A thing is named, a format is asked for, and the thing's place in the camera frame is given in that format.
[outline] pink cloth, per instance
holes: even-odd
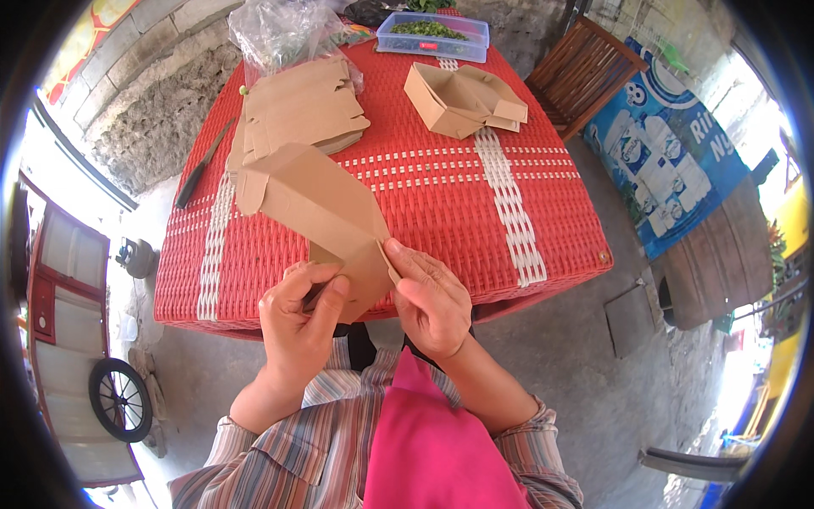
[[[483,424],[453,409],[405,347],[382,404],[363,507],[528,509],[526,497]]]

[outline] blue banner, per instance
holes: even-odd
[[[649,65],[585,126],[651,260],[703,221],[749,173],[698,98],[649,50]]]

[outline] plastic container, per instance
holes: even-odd
[[[462,33],[469,41],[391,32],[393,25],[413,21],[437,21],[455,32]],[[482,64],[486,62],[486,49],[489,48],[489,25],[483,21],[457,16],[426,12],[394,12],[376,31],[376,37],[379,38],[379,51],[440,56]]]
[[[138,323],[136,318],[127,313],[119,312],[119,341],[135,341],[138,337]]]

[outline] red woven table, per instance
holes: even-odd
[[[474,65],[503,79],[528,104],[519,133],[485,128],[464,140],[431,133],[402,90],[414,61],[451,59],[344,50],[364,73],[357,97],[371,126],[331,156],[374,192],[391,234],[442,260],[469,289],[482,322],[582,283],[613,266],[580,175],[551,122],[494,49]],[[240,64],[195,140],[181,182],[223,125],[240,113]],[[257,301],[308,242],[262,213],[243,217],[224,170],[235,125],[184,210],[167,224],[155,284],[160,323],[247,339],[260,337]],[[396,315],[387,295],[363,320]]]

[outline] plastic bag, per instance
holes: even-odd
[[[344,56],[336,43],[343,31],[339,17],[314,0],[247,0],[229,14],[229,39],[243,52],[246,86],[250,89],[261,77],[296,64]],[[360,94],[362,74],[345,59],[353,89]]]
[[[368,42],[371,39],[375,39],[376,31],[363,27],[360,24],[346,24],[341,34],[332,37],[335,40],[338,40],[337,44],[339,46],[347,43],[348,47],[350,47],[357,44],[362,44],[362,42]]]
[[[356,0],[320,0],[322,3],[330,7],[336,14],[342,14],[345,7],[354,3]]]
[[[382,2],[382,0],[359,0],[345,7],[345,16],[353,23],[363,24],[366,27],[378,27],[393,12],[407,9],[407,2],[398,0]]]

